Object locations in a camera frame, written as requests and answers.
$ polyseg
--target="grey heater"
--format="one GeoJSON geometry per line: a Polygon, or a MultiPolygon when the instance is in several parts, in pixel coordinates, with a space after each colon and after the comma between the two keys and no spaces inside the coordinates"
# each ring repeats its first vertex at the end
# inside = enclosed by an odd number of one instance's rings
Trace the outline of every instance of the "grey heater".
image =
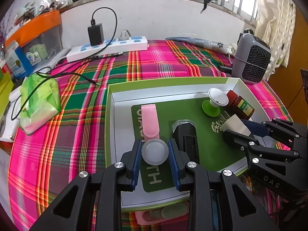
{"type": "Polygon", "coordinates": [[[264,41],[252,34],[243,34],[232,64],[232,77],[240,78],[248,84],[260,82],[270,57],[270,47],[264,41]]]}

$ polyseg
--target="green mat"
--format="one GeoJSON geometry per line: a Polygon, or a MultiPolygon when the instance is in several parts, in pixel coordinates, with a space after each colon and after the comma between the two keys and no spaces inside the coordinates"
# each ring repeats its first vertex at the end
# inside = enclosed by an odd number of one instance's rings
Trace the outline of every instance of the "green mat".
{"type": "MultiPolygon", "coordinates": [[[[196,125],[200,164],[208,170],[218,171],[237,162],[245,153],[229,148],[222,139],[220,126],[228,118],[221,107],[221,115],[217,118],[207,116],[201,108],[204,100],[209,98],[194,98],[170,102],[156,102],[159,122],[159,136],[164,142],[172,138],[172,125],[177,120],[192,120],[196,125]]],[[[141,105],[131,107],[134,134],[136,139],[142,139],[141,105]]],[[[173,187],[172,175],[167,160],[160,166],[151,166],[144,160],[140,167],[143,188],[146,192],[173,187]]]]}

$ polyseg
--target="floral curtain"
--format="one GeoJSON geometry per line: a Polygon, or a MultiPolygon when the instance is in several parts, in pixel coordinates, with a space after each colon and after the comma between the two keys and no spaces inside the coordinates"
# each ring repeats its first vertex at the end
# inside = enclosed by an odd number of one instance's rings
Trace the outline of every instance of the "floral curtain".
{"type": "Polygon", "coordinates": [[[255,35],[265,41],[272,52],[264,75],[267,81],[275,73],[275,68],[280,65],[288,66],[295,11],[292,0],[258,0],[255,35]]]}

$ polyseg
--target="black grille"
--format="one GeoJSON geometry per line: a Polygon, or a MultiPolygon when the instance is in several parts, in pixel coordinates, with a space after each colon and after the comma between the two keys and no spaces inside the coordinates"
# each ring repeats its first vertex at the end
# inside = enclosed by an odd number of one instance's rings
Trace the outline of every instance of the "black grille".
{"type": "Polygon", "coordinates": [[[270,52],[258,45],[253,45],[250,49],[247,62],[257,65],[258,67],[246,63],[242,78],[251,82],[260,82],[270,62],[270,52]]]}

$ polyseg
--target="plaid blanket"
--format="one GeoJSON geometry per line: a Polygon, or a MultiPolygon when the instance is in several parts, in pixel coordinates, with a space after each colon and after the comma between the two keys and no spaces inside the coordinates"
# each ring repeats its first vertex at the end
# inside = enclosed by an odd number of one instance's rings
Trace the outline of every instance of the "plaid blanket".
{"type": "MultiPolygon", "coordinates": [[[[79,171],[95,173],[104,169],[104,116],[109,84],[166,77],[225,77],[217,69],[219,65],[230,65],[226,56],[180,42],[149,41],[147,51],[92,61],[76,71],[100,82],[100,87],[79,76],[57,79],[62,111],[33,135],[27,136],[19,129],[15,137],[8,181],[17,228],[28,230],[79,171]]],[[[248,87],[270,118],[291,120],[266,82],[248,87]]],[[[266,190],[263,204],[273,213],[279,209],[280,201],[266,190]]],[[[123,213],[122,225],[123,230],[181,231],[186,230],[187,222],[139,226],[134,213],[123,213]]]]}

